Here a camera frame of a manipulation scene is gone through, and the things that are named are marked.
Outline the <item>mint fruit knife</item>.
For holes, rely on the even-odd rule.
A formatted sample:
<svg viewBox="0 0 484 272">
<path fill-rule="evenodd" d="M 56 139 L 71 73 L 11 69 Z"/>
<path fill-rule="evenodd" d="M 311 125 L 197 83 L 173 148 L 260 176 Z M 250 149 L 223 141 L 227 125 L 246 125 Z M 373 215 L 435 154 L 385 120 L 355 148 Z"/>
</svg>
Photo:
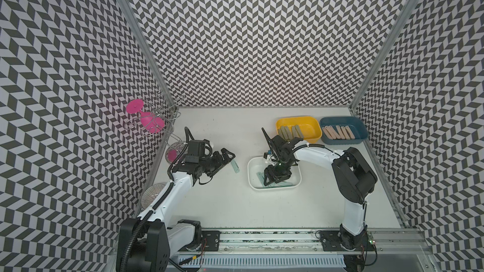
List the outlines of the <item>mint fruit knife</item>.
<svg viewBox="0 0 484 272">
<path fill-rule="evenodd" d="M 270 188 L 286 188 L 286 187 L 293 187 L 293 186 L 294 184 L 286 183 L 286 182 L 272 183 L 269 185 Z"/>
<path fill-rule="evenodd" d="M 260 184 L 262 185 L 262 187 L 265 187 L 265 175 L 264 175 L 264 173 L 258 172 L 257 177 L 258 177 L 258 180 L 259 180 Z"/>
<path fill-rule="evenodd" d="M 235 173 L 239 173 L 240 172 L 240 168 L 239 168 L 239 166 L 238 166 L 238 164 L 237 164 L 237 162 L 235 160 L 232 160 L 231 161 L 231 165 L 232 165 Z"/>
</svg>

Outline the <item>white storage box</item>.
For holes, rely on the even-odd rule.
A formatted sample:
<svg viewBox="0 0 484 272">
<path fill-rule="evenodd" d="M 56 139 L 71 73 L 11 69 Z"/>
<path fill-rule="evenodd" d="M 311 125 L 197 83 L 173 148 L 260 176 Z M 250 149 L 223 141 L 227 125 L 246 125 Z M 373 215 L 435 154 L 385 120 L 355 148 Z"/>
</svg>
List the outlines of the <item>white storage box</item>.
<svg viewBox="0 0 484 272">
<path fill-rule="evenodd" d="M 298 187 L 302 182 L 302 175 L 299 166 L 292 166 L 290 171 L 291 177 L 279 183 L 271 183 L 265 186 L 264 170 L 270 165 L 275 165 L 274 162 L 264 159 L 263 157 L 252 158 L 247 165 L 248 182 L 255 191 L 276 191 L 288 190 Z"/>
</svg>

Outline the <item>olive fruit knife angled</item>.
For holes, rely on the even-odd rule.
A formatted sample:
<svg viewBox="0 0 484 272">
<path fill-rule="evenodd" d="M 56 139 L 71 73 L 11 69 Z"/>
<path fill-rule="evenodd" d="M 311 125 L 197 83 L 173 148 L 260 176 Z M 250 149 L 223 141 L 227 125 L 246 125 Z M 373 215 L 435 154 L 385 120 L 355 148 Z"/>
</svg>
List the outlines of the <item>olive fruit knife angled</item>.
<svg viewBox="0 0 484 272">
<path fill-rule="evenodd" d="M 293 136 L 293 133 L 292 133 L 292 130 L 291 130 L 291 127 L 286 127 L 286 133 L 287 133 L 287 136 L 288 136 L 288 139 L 291 140 L 294 138 Z"/>
</svg>

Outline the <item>olive fruit knife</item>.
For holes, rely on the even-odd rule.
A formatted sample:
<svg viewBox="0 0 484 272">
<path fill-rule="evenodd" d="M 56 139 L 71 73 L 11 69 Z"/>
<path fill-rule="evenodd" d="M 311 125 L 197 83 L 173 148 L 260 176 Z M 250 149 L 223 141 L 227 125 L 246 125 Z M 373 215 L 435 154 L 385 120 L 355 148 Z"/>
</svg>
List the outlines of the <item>olive fruit knife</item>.
<svg viewBox="0 0 484 272">
<path fill-rule="evenodd" d="M 283 131 L 281 128 L 279 128 L 279 129 L 277 130 L 277 132 L 278 132 L 278 135 L 279 135 L 279 136 L 281 136 L 281 137 L 282 137 L 284 140 L 286 140 L 286 137 L 285 137 L 284 131 Z"/>
<path fill-rule="evenodd" d="M 304 139 L 305 137 L 304 137 L 299 125 L 295 125 L 295 127 L 296 127 L 298 134 L 299 134 L 299 138 Z"/>
<path fill-rule="evenodd" d="M 288 141 L 289 140 L 289 134 L 287 133 L 286 127 L 281 127 L 281 133 L 283 135 L 283 138 Z"/>
<path fill-rule="evenodd" d="M 292 135 L 293 135 L 293 137 L 294 137 L 294 138 L 299 138 L 299 134 L 298 134 L 298 132 L 297 132 L 297 130 L 296 130 L 296 127 L 295 127 L 295 126 L 292 126 L 292 127 L 291 127 L 291 130 L 292 130 Z"/>
</svg>

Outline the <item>yellow storage box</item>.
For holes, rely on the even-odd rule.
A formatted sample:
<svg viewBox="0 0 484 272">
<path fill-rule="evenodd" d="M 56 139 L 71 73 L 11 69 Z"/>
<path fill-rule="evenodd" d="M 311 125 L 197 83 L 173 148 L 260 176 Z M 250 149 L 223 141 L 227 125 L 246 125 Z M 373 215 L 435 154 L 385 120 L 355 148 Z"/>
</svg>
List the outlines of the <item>yellow storage box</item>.
<svg viewBox="0 0 484 272">
<path fill-rule="evenodd" d="M 299 137 L 314 144 L 322 136 L 322 130 L 316 118 L 309 116 L 281 118 L 276 122 L 276 129 L 286 141 Z"/>
</svg>

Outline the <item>pink fruit knife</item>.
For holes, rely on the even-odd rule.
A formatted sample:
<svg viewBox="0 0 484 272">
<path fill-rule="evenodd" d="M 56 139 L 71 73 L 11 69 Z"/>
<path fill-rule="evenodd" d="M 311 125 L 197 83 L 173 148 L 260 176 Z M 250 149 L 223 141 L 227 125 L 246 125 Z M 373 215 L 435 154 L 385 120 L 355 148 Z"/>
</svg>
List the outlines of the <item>pink fruit knife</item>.
<svg viewBox="0 0 484 272">
<path fill-rule="evenodd" d="M 327 127 L 323 128 L 323 133 L 330 139 L 333 140 L 332 134 L 330 133 L 329 129 Z"/>
<path fill-rule="evenodd" d="M 339 126 L 339 125 L 337 125 L 337 126 L 336 126 L 336 128 L 337 128 L 337 131 L 338 131 L 338 133 L 339 133 L 339 135 L 340 135 L 341 139 L 345 139 L 344 133 L 342 132 L 342 130 L 341 130 L 341 128 L 340 128 L 340 126 Z"/>
<path fill-rule="evenodd" d="M 348 134 L 348 132 L 346 131 L 346 128 L 345 127 L 340 127 L 342 132 L 344 133 L 344 136 L 345 136 L 345 139 L 347 140 L 350 140 L 350 135 Z"/>
<path fill-rule="evenodd" d="M 333 135 L 335 136 L 335 139 L 341 139 L 339 133 L 332 126 L 330 126 L 330 130 L 332 131 Z"/>
<path fill-rule="evenodd" d="M 350 136 L 350 138 L 351 138 L 352 140 L 355 140 L 355 139 L 356 139 L 356 137 L 355 137 L 355 135 L 354 135 L 353 131 L 351 130 L 351 128 L 350 128 L 349 126 L 346 126 L 346 127 L 345 127 L 345 129 L 346 129 L 346 131 L 347 131 L 348 135 Z"/>
<path fill-rule="evenodd" d="M 330 127 L 325 127 L 325 128 L 328 131 L 328 134 L 330 135 L 331 139 L 333 139 L 333 140 L 337 139 L 336 136 L 334 135 L 332 129 L 330 129 Z"/>
</svg>

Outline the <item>dark teal storage box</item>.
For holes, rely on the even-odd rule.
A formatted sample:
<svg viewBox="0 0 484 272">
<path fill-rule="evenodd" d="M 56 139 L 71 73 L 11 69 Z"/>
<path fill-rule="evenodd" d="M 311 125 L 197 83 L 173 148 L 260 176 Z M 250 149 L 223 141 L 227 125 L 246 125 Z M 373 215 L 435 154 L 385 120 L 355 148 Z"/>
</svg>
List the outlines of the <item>dark teal storage box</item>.
<svg viewBox="0 0 484 272">
<path fill-rule="evenodd" d="M 319 124 L 323 132 L 321 140 L 324 144 L 359 144 L 369 137 L 366 126 L 356 117 L 325 117 L 319 121 Z"/>
</svg>

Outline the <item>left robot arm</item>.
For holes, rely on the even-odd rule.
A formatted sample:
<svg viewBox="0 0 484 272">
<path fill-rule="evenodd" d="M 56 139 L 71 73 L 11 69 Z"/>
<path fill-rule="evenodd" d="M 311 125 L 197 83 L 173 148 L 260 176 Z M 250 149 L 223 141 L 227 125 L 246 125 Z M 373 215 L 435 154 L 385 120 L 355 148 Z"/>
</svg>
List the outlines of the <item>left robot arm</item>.
<svg viewBox="0 0 484 272">
<path fill-rule="evenodd" d="M 200 222 L 183 219 L 174 224 L 173 213 L 202 175 L 213 178 L 236 156 L 225 148 L 213 151 L 207 139 L 195 139 L 189 128 L 185 138 L 181 154 L 168 168 L 169 180 L 162 192 L 136 218 L 121 224 L 117 271 L 165 271 L 175 253 L 203 245 Z"/>
</svg>

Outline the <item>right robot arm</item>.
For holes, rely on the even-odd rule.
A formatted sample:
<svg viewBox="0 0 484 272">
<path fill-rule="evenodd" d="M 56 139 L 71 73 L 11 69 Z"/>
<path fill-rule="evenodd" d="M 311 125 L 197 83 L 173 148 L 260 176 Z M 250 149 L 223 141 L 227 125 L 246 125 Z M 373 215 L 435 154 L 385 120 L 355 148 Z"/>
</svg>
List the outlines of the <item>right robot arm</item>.
<svg viewBox="0 0 484 272">
<path fill-rule="evenodd" d="M 262 132 L 269 147 L 264 158 L 272 161 L 263 172 L 264 186 L 288 180 L 292 166 L 300 161 L 332 168 L 340 194 L 345 198 L 344 218 L 339 229 L 340 245 L 347 251 L 355 250 L 367 234 L 366 199 L 378 182 L 376 173 L 360 151 L 354 147 L 333 151 L 299 137 L 286 141 L 279 135 L 270 138 L 265 130 Z"/>
</svg>

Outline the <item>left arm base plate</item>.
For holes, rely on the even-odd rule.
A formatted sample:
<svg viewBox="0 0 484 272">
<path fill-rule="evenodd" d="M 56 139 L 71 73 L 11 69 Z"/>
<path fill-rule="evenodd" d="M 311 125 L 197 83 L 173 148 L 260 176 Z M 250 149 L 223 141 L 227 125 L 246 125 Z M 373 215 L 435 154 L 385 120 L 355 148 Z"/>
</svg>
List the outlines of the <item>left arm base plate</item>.
<svg viewBox="0 0 484 272">
<path fill-rule="evenodd" d="M 219 251 L 221 232 L 218 230 L 202 230 L 198 245 L 188 245 L 180 249 L 180 252 L 201 253 L 202 250 Z"/>
</svg>

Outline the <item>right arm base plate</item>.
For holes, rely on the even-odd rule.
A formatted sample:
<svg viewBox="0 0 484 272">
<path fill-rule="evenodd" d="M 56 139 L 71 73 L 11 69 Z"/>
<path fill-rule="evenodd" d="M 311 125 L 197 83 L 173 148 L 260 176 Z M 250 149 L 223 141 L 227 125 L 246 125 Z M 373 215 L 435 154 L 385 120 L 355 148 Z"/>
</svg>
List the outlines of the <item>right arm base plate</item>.
<svg viewBox="0 0 484 272">
<path fill-rule="evenodd" d="M 359 235 L 352 235 L 344 229 L 319 230 L 316 237 L 324 251 L 363 252 L 373 242 L 365 229 Z"/>
</svg>

